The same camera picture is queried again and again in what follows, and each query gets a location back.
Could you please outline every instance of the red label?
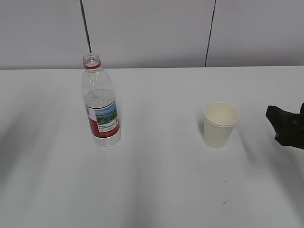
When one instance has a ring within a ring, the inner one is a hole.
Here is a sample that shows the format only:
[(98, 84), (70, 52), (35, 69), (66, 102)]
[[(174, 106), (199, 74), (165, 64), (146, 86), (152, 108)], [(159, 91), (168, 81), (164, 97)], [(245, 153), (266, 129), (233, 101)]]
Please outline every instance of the red label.
[(119, 130), (119, 124), (118, 124), (114, 129), (112, 129), (108, 132), (99, 132), (97, 121), (89, 118), (89, 123), (90, 123), (93, 135), (95, 135), (96, 137), (99, 137), (99, 138), (106, 138), (106, 137), (113, 136)]

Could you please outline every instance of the black object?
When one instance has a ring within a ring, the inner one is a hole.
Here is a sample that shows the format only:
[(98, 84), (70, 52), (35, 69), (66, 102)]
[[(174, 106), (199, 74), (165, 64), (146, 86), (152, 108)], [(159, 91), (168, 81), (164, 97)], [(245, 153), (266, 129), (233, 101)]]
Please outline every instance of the black object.
[(282, 146), (304, 150), (304, 103), (299, 114), (268, 106), (266, 117), (275, 129), (275, 140)]
[(87, 45), (89, 46), (89, 52), (92, 53), (92, 48), (91, 48), (91, 43), (90, 43), (89, 32), (88, 32), (88, 30), (87, 30), (87, 25), (86, 25), (86, 15), (85, 15), (85, 10), (84, 10), (84, 5), (83, 5), (83, 3), (82, 3), (82, 0), (79, 0), (79, 2), (80, 2), (82, 20), (84, 21), (84, 26), (85, 26), (85, 35), (86, 35)]

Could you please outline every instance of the mark on table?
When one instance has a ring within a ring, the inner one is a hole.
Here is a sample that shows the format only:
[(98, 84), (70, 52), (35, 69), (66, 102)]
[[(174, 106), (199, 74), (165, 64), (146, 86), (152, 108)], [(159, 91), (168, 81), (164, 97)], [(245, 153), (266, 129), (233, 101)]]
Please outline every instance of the mark on table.
[(222, 209), (225, 209), (226, 207), (225, 207), (225, 204), (228, 202), (228, 201), (230, 201), (230, 200), (232, 200), (233, 198), (230, 198), (230, 199), (228, 199), (228, 200), (226, 200), (225, 202), (223, 202), (223, 204), (222, 204)]

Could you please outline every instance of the bottle label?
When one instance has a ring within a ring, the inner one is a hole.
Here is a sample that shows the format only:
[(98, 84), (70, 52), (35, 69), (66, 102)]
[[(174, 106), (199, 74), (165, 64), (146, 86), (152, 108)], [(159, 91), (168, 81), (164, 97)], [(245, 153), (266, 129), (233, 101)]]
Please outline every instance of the bottle label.
[(115, 135), (119, 130), (119, 120), (115, 101), (104, 108), (85, 107), (93, 135), (100, 138)]

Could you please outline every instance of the water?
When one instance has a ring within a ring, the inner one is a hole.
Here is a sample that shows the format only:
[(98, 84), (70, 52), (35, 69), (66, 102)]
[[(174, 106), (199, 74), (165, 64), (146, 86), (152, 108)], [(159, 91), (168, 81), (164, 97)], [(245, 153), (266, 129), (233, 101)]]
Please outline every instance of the water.
[(102, 134), (104, 133), (99, 132), (97, 121), (93, 120), (96, 119), (96, 109), (110, 107), (113, 105), (113, 102), (115, 102), (115, 94), (113, 91), (107, 89), (93, 90), (84, 97), (84, 103), (86, 105), (88, 116), (91, 116), (91, 118), (89, 118), (89, 122), (91, 125), (93, 138), (95, 143), (99, 146), (112, 146), (119, 141), (121, 136), (120, 125), (118, 124), (117, 127), (112, 130), (113, 135), (109, 137), (102, 137)]

